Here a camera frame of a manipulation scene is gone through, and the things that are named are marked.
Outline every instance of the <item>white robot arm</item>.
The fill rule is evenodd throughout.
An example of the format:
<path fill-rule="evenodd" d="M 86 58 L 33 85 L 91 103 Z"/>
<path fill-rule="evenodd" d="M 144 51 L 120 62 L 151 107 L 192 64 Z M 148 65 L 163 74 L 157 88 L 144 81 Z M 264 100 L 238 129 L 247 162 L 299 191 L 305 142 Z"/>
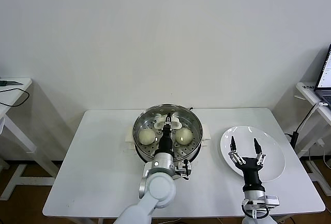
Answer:
<path fill-rule="evenodd" d="M 245 185 L 243 192 L 245 198 L 242 202 L 242 210 L 245 214 L 243 224 L 274 224 L 269 211 L 279 206 L 277 196 L 267 196 L 259 178 L 259 170 L 264 166 L 265 154 L 257 139 L 254 139 L 256 158 L 241 157 L 236 148 L 232 136 L 229 156 L 238 169 L 243 172 Z"/>
<path fill-rule="evenodd" d="M 116 224 L 151 224 L 154 209 L 168 206 L 175 198 L 176 185 L 172 176 L 179 175 L 188 179 L 191 173 L 191 164 L 186 159 L 183 163 L 174 165 L 171 114 L 168 114 L 162 131 L 155 158 L 144 167 L 139 185 L 141 200 L 138 204 L 126 208 L 116 220 Z"/>
<path fill-rule="evenodd" d="M 154 209 L 168 206 L 175 195 L 173 179 L 163 172 L 154 173 L 146 181 L 145 195 L 140 202 L 125 209 L 115 223 L 151 224 Z"/>

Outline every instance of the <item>power cord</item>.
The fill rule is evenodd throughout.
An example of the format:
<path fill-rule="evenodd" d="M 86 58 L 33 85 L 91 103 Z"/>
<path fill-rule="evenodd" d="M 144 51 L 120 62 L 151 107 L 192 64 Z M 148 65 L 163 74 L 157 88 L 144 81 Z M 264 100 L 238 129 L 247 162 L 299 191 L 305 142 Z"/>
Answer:
<path fill-rule="evenodd" d="M 30 97 L 30 94 L 29 94 L 27 91 L 24 91 L 24 90 L 22 90 L 22 89 L 20 89 L 20 88 L 10 88 L 10 89 L 5 89 L 5 90 L 3 90 L 3 91 L 0 91 L 0 93 L 2 93 L 2 92 L 7 92 L 7 91 L 14 91 L 15 89 L 18 89 L 19 91 L 22 91 L 22 92 L 24 92 L 24 93 L 27 94 L 27 97 L 24 99 L 24 101 L 22 101 L 20 104 L 17 104 L 17 105 L 8 105 L 8 104 L 5 104 L 5 103 L 3 103 L 3 102 L 0 102 L 1 105 L 5 105 L 5 106 L 8 106 L 8 107 L 19 107 L 20 105 L 22 105 L 23 103 L 25 103 L 26 100 L 28 100 L 28 98 Z"/>
<path fill-rule="evenodd" d="M 175 221 L 178 221 L 178 220 L 181 220 L 181 218 L 176 219 L 176 220 L 168 220 L 168 221 L 165 221 L 165 222 L 160 222 L 159 224 L 171 223 L 171 222 L 175 222 Z"/>
<path fill-rule="evenodd" d="M 316 102 L 312 108 L 309 110 L 309 112 L 307 113 L 306 117 L 302 120 L 302 122 L 299 124 L 299 126 L 297 127 L 297 129 L 292 133 L 285 133 L 285 135 L 291 137 L 291 141 L 290 144 L 292 146 L 292 148 L 295 148 L 296 142 L 298 140 L 299 137 L 299 132 L 303 129 L 304 125 L 306 124 L 307 120 L 310 118 L 310 116 L 316 111 L 316 109 L 318 109 L 319 107 L 322 106 L 328 106 L 328 104 L 326 102 Z"/>
<path fill-rule="evenodd" d="M 221 221 L 221 219 L 220 219 L 220 218 L 216 218 L 216 219 L 218 219 L 218 221 L 219 221 L 221 224 L 223 224 L 223 222 Z"/>
<path fill-rule="evenodd" d="M 290 219 L 293 221 L 294 224 L 296 224 L 295 221 L 294 221 L 294 219 L 292 217 L 290 217 Z"/>

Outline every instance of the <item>white table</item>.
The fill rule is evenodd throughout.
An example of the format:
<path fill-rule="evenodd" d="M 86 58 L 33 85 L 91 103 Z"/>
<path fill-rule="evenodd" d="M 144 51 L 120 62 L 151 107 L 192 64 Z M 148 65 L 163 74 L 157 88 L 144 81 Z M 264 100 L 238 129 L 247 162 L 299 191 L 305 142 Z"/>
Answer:
<path fill-rule="evenodd" d="M 315 83 L 297 83 L 296 88 L 299 92 L 309 101 L 310 104 L 314 105 L 316 102 L 321 101 L 321 99 L 314 92 Z M 296 145 L 295 151 L 298 157 L 302 157 L 309 149 L 319 140 L 326 136 L 330 131 L 331 125 L 331 109 L 329 107 L 320 107 L 317 109 L 317 112 L 322 117 L 318 122 L 316 122 L 313 128 L 300 140 Z M 312 173 L 309 173 L 309 176 L 313 182 L 318 182 L 327 196 L 331 196 L 331 187 L 327 181 L 322 176 L 322 173 L 312 161 L 306 162 L 307 166 Z"/>
<path fill-rule="evenodd" d="M 0 80 L 5 81 L 17 81 L 23 85 L 12 85 L 0 87 L 0 91 L 20 88 L 26 90 L 31 85 L 30 78 L 1 78 Z M 14 105 L 14 103 L 19 99 L 19 97 L 24 94 L 20 90 L 9 91 L 0 93 L 0 102 L 8 105 Z M 0 104 L 0 134 L 2 132 L 3 126 L 7 127 L 17 138 L 17 144 L 22 147 L 27 154 L 29 154 L 40 166 L 42 166 L 52 177 L 56 177 L 58 173 L 58 167 L 52 163 L 52 161 L 45 155 L 43 151 L 38 149 L 38 147 L 20 130 L 18 126 L 6 115 L 7 111 L 11 107 Z M 3 164 L 3 160 L 0 161 L 0 165 L 8 168 L 9 165 Z M 16 169 L 14 175 L 9 181 L 7 187 L 2 193 L 0 200 L 8 200 L 12 191 L 16 185 L 52 185 L 54 178 L 49 177 L 21 177 L 26 165 L 19 165 Z"/>
<path fill-rule="evenodd" d="M 232 126 L 250 125 L 273 136 L 286 168 L 277 180 L 264 183 L 280 206 L 272 215 L 316 213 L 323 201 L 269 109 L 195 109 L 209 128 L 211 140 L 192 163 L 190 180 L 175 180 L 171 205 L 156 209 L 154 218 L 243 216 L 244 180 L 219 156 L 222 134 Z M 46 216 L 116 218 L 138 202 L 143 165 L 127 148 L 128 127 L 142 110 L 86 111 L 43 208 Z"/>

